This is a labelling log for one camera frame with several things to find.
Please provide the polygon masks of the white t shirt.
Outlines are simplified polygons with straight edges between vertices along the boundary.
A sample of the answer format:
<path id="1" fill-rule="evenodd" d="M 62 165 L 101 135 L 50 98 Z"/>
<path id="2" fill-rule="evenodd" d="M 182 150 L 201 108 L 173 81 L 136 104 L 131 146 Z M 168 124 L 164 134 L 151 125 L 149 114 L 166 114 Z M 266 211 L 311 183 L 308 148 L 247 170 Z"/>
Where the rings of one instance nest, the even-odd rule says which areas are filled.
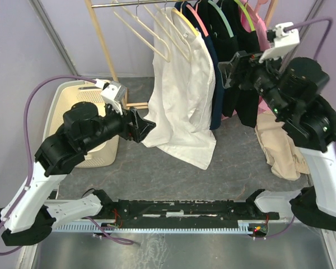
<path id="1" fill-rule="evenodd" d="M 165 12 L 155 14 L 156 49 L 170 54 L 153 58 L 155 83 L 146 119 L 156 127 L 143 140 L 146 147 L 206 170 L 216 139 L 209 129 L 215 87 L 213 63 L 201 33 L 194 39 L 182 36 Z"/>

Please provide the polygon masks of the yellow hanger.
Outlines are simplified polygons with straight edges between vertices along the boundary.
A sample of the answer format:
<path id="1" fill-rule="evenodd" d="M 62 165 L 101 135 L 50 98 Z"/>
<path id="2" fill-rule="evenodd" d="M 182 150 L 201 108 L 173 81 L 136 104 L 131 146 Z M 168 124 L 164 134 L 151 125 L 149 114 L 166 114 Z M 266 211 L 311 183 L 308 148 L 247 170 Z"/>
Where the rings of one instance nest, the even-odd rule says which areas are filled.
<path id="1" fill-rule="evenodd" d="M 175 7 L 167 7 L 165 12 L 183 37 L 194 39 L 199 36 L 199 31 L 197 31 L 191 22 Z"/>

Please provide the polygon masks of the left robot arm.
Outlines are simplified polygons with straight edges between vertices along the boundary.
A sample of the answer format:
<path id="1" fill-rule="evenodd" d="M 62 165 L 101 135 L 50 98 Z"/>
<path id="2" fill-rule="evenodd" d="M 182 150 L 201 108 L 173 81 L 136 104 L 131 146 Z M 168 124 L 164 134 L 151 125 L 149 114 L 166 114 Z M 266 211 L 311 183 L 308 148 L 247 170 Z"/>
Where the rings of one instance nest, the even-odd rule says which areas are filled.
<path id="1" fill-rule="evenodd" d="M 136 108 L 118 113 L 107 104 L 105 110 L 105 116 L 100 116 L 93 103 L 75 104 L 63 114 L 63 124 L 56 133 L 41 144 L 30 183 L 21 188 L 24 194 L 0 208 L 0 222 L 4 223 L 1 238 L 6 246 L 34 245 L 61 225 L 84 217 L 105 219 L 112 214 L 113 202 L 103 190 L 61 205 L 45 205 L 54 187 L 85 160 L 89 151 L 115 136 L 140 143 L 156 126 L 141 118 Z"/>

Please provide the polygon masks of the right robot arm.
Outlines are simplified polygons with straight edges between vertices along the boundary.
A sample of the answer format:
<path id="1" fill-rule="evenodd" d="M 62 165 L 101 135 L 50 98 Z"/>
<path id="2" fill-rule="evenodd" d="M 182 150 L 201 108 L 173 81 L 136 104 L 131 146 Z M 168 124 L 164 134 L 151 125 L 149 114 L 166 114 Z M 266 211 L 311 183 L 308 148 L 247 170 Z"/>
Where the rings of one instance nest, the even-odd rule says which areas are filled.
<path id="1" fill-rule="evenodd" d="M 329 75 L 307 57 L 292 59 L 284 71 L 280 63 L 242 51 L 218 67 L 227 87 L 262 97 L 304 156 L 312 187 L 290 200 L 294 217 L 336 231 L 336 111 L 321 95 Z"/>

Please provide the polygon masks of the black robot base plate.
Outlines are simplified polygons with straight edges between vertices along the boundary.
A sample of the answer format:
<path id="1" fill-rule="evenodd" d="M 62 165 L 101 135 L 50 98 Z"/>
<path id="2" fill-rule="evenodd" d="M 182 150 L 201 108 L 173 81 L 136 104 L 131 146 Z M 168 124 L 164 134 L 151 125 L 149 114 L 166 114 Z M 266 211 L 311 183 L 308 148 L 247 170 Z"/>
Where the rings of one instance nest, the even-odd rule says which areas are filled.
<path id="1" fill-rule="evenodd" d="M 252 201 L 119 200 L 92 218 L 116 220 L 120 228 L 236 228 L 240 220 L 278 220 L 279 213 L 263 213 Z"/>

